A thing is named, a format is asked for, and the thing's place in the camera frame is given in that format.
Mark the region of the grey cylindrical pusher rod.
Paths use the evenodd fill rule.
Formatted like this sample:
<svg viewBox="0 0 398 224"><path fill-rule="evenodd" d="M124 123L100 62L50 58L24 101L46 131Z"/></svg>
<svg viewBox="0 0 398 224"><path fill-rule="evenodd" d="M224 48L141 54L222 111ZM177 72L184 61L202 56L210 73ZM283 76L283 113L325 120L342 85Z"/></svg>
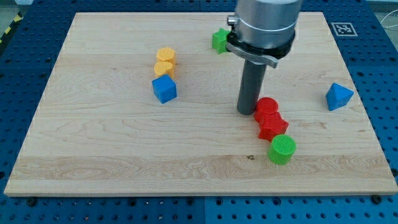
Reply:
<svg viewBox="0 0 398 224"><path fill-rule="evenodd" d="M239 113L251 115L255 111L265 72L265 64L245 60L237 104Z"/></svg>

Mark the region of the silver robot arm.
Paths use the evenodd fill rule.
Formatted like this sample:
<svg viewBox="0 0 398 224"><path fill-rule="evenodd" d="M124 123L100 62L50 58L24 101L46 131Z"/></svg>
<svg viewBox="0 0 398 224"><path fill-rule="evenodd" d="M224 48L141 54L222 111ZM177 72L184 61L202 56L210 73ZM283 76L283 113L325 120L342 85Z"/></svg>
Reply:
<svg viewBox="0 0 398 224"><path fill-rule="evenodd" d="M227 17L231 32L226 48L244 59L237 110L250 115L267 67L276 68L291 50L302 0L238 0Z"/></svg>

